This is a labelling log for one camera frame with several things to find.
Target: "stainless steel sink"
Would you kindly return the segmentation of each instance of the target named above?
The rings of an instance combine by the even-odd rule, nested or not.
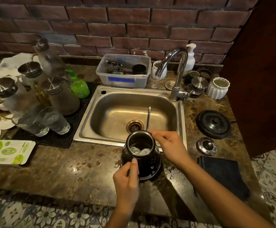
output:
[[[124,146],[128,135],[145,129],[152,107],[150,130],[176,131],[185,146],[185,116],[182,101],[170,101],[170,91],[125,89],[99,85],[83,115],[74,140]]]

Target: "chrome faucet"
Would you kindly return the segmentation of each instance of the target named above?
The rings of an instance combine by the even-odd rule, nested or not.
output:
[[[166,55],[164,60],[160,63],[159,68],[157,69],[157,71],[155,73],[155,75],[157,77],[161,77],[162,72],[165,69],[165,67],[167,66],[167,64],[178,53],[182,53],[182,58],[181,58],[181,61],[180,61],[180,70],[179,70],[179,73],[177,75],[175,85],[173,86],[172,92],[171,92],[171,95],[170,95],[170,100],[171,101],[177,101],[178,98],[183,98],[183,97],[188,97],[189,96],[189,93],[187,91],[180,89],[180,83],[181,83],[182,75],[183,75],[183,72],[185,70],[187,60],[188,60],[188,51],[187,51],[187,49],[179,48],[179,49],[175,49],[175,50],[171,51],[168,55]]]

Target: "person's hand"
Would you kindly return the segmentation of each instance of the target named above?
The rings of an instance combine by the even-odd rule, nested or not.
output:
[[[136,158],[126,163],[113,175],[117,194],[116,210],[131,215],[139,197],[139,170]]]
[[[175,131],[149,130],[153,138],[161,145],[162,151],[167,159],[178,169],[186,165],[191,158],[181,137]]]

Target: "black cloth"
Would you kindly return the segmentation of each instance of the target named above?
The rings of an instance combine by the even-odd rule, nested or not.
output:
[[[197,163],[240,200],[246,201],[250,196],[250,190],[242,180],[236,161],[200,156],[197,159]]]

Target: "patterned tile floor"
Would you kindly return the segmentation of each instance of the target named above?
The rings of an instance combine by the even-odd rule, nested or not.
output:
[[[252,159],[276,224],[276,150]],[[103,228],[113,208],[0,190],[0,228]],[[220,228],[167,217],[133,214],[128,228]]]

